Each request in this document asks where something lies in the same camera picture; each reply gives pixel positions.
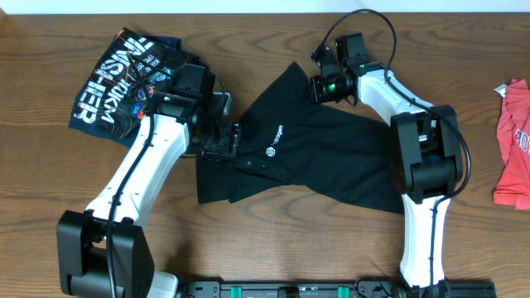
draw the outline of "black cloth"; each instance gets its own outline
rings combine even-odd
[[[346,204],[403,213],[390,180],[390,129],[373,119],[313,105],[293,63],[240,118],[238,157],[197,159],[199,202],[237,202],[281,185]]]

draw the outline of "white logo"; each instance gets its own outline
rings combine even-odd
[[[276,150],[274,150],[274,148],[272,147],[267,148],[267,155],[269,157],[273,157],[275,154],[276,154]]]
[[[278,133],[276,134],[276,137],[274,138],[274,142],[272,142],[271,146],[278,144],[278,142],[280,141],[280,137],[282,137],[282,134],[283,134],[283,125],[280,125],[278,127]]]

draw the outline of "clothing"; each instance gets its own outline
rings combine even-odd
[[[135,60],[149,89],[163,88],[169,76],[152,67],[171,73],[183,63],[198,63],[198,57],[181,51],[175,37],[139,36],[123,28],[113,39],[75,97],[70,128],[103,137],[130,147],[145,114],[146,96],[129,69],[127,52]]]
[[[497,140],[506,165],[494,191],[496,204],[530,209],[530,90],[514,79],[506,90],[497,126]]]
[[[290,65],[240,118],[238,156],[215,166],[219,161],[197,159],[200,203],[306,185],[340,202],[403,213],[390,180],[389,127],[313,105],[308,83],[303,70]]]

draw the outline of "wood grain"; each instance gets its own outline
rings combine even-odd
[[[3,21],[6,19],[6,17],[6,12],[4,12],[3,9],[0,7],[0,25],[3,24]]]
[[[388,14],[398,34],[393,69],[418,96],[452,105],[474,172],[447,215],[451,279],[491,279],[500,297],[530,286],[530,214],[493,205],[503,162],[495,138],[495,87],[530,76],[528,14]],[[0,21],[0,296],[60,297],[55,226],[83,210],[127,148],[69,130],[74,96],[119,29],[179,36],[234,96],[236,118],[292,62],[308,75],[312,52],[339,17],[319,15],[8,16]],[[379,19],[348,20],[376,60],[391,36]],[[366,107],[335,105],[368,117]],[[193,161],[179,161],[147,229],[159,268],[226,281],[353,280],[392,276],[403,216],[340,204],[305,187],[265,191],[237,204],[198,205]]]

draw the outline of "black t-shirt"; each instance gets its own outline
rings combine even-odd
[[[238,156],[197,159],[199,202],[236,202],[280,185],[306,185],[346,204],[403,213],[390,180],[390,129],[373,119],[313,105],[296,64],[240,118]]]
[[[202,65],[199,57],[181,50],[175,37],[139,36],[123,28],[96,63],[83,88],[75,96],[70,128],[103,137],[130,147],[146,108],[146,96],[133,71],[127,53],[136,57],[135,65],[149,89],[163,90],[170,80],[155,67],[178,75],[184,63]]]

